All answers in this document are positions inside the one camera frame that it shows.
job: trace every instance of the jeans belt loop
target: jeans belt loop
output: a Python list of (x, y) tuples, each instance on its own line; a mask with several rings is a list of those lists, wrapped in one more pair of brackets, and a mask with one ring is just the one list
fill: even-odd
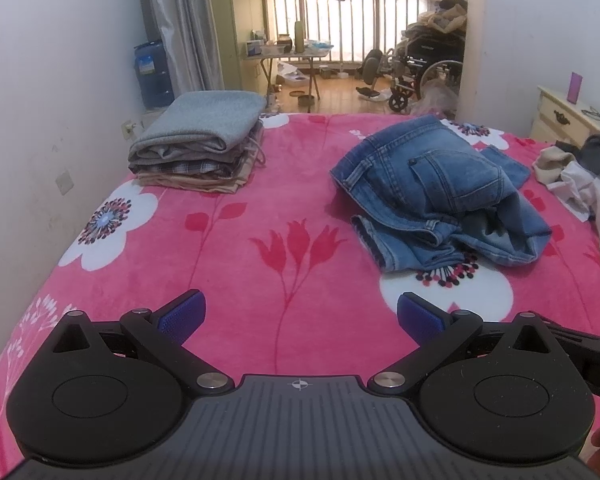
[(368, 158), (364, 158), (349, 174), (349, 176), (343, 181), (343, 185), (346, 189), (351, 189), (356, 185), (356, 182), (360, 179), (363, 173), (372, 166), (372, 163)]

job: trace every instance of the table leg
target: table leg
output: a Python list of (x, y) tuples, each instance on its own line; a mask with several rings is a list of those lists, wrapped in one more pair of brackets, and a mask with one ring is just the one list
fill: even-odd
[(269, 108), (269, 94), (271, 93), (271, 75), (273, 74), (273, 58), (269, 59), (269, 71), (268, 72), (265, 67), (265, 61), (266, 61), (266, 59), (261, 59), (260, 66), (262, 67), (262, 71), (264, 72), (264, 75), (267, 76), (266, 99), (267, 99), (267, 108)]
[(314, 85), (315, 85), (315, 94), (318, 97), (318, 100), (320, 100), (320, 90), (318, 89), (318, 78), (315, 75), (315, 73), (314, 73)]
[(312, 90), (312, 83), (314, 82), (314, 58), (310, 57), (309, 58), (309, 108), (307, 109), (307, 113), (310, 114), (311, 113), (311, 90)]

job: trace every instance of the drawer handle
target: drawer handle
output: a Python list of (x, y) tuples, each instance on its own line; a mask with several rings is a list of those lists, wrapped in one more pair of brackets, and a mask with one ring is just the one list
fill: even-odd
[(562, 126), (566, 126), (567, 124), (571, 124), (571, 121), (567, 119), (567, 117), (559, 112), (558, 110), (554, 110), (555, 120), (558, 121)]

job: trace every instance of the black circular pad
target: black circular pad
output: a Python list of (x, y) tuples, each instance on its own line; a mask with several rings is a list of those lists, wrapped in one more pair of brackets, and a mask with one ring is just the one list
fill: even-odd
[(549, 402), (544, 386), (519, 375), (496, 375), (474, 388), (475, 400), (485, 410), (501, 416), (530, 416)]
[(21, 446), (61, 464), (97, 466), (133, 456), (161, 440), (183, 409), (171, 374), (133, 358), (55, 354), (30, 366), (8, 401)]
[(578, 450), (594, 404), (568, 357), (510, 352), (431, 374), (419, 396), (431, 429), (456, 449), (492, 462), (531, 464)]
[(60, 384), (53, 394), (54, 406), (65, 415), (92, 418), (109, 415), (128, 395), (125, 383), (106, 375), (85, 375)]

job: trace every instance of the drawer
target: drawer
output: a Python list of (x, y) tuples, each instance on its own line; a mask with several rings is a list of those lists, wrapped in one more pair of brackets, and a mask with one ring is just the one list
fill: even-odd
[(571, 140), (573, 144), (582, 146), (589, 137), (589, 127), (581, 122), (570, 110), (543, 97), (540, 102), (540, 118), (548, 124), (561, 140)]
[(540, 140), (541, 142), (550, 142), (552, 144), (556, 140), (570, 142), (569, 139), (558, 136), (558, 134), (551, 128), (551, 126), (544, 122), (541, 116), (536, 117), (534, 125), (531, 127), (531, 138), (533, 140)]

